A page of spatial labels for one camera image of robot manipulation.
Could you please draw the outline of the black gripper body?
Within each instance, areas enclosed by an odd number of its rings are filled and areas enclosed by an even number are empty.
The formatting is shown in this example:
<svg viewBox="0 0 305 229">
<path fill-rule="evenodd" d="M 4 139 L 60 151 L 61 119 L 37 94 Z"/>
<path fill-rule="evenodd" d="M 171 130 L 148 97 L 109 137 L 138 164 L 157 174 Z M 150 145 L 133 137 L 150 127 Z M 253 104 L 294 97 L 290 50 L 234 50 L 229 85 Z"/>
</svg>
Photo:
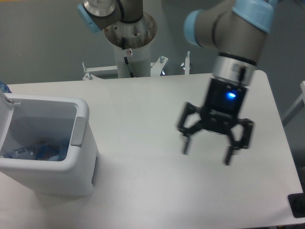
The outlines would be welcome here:
<svg viewBox="0 0 305 229">
<path fill-rule="evenodd" d="M 225 134 L 236 126 L 246 93 L 246 87 L 212 78 L 200 111 L 203 129 Z"/>
</svg>

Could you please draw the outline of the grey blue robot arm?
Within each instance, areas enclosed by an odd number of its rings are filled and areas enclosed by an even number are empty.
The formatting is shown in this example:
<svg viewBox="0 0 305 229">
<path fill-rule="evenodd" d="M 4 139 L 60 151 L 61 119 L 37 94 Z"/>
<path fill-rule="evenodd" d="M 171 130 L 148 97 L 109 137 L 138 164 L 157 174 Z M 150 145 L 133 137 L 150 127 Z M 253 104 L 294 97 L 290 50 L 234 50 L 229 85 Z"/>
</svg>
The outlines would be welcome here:
<svg viewBox="0 0 305 229">
<path fill-rule="evenodd" d="M 185 19 L 186 40 L 218 50 L 212 78 L 201 107 L 186 103 L 177 129 L 185 137 L 201 130 L 226 135 L 230 145 L 224 163 L 236 150 L 247 149 L 254 123 L 239 112 L 274 18 L 275 0 L 224 0 Z M 92 32 L 104 31 L 114 45 L 120 78 L 152 75 L 150 44 L 156 36 L 154 19 L 141 0 L 85 0 L 77 7 Z"/>
</svg>

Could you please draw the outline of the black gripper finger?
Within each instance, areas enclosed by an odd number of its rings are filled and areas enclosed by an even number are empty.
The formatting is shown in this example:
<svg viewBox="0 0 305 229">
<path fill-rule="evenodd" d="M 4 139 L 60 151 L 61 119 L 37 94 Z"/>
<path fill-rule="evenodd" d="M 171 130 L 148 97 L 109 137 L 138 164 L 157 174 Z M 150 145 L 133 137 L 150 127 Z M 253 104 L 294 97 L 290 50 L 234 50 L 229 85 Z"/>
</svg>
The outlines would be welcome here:
<svg viewBox="0 0 305 229">
<path fill-rule="evenodd" d="M 241 138 L 236 140 L 232 128 L 228 122 L 224 122 L 225 134 L 229 139 L 230 145 L 228 146 L 226 156 L 224 158 L 224 164 L 230 165 L 231 157 L 234 155 L 235 150 L 247 149 L 250 145 L 251 135 L 254 127 L 254 122 L 250 119 L 237 119 L 237 124 L 243 128 Z"/>
<path fill-rule="evenodd" d="M 177 122 L 176 128 L 182 134 L 183 138 L 183 155 L 188 154 L 192 135 L 202 129 L 201 118 L 199 117 L 200 112 L 200 107 L 197 107 L 190 102 L 186 102 Z"/>
</svg>

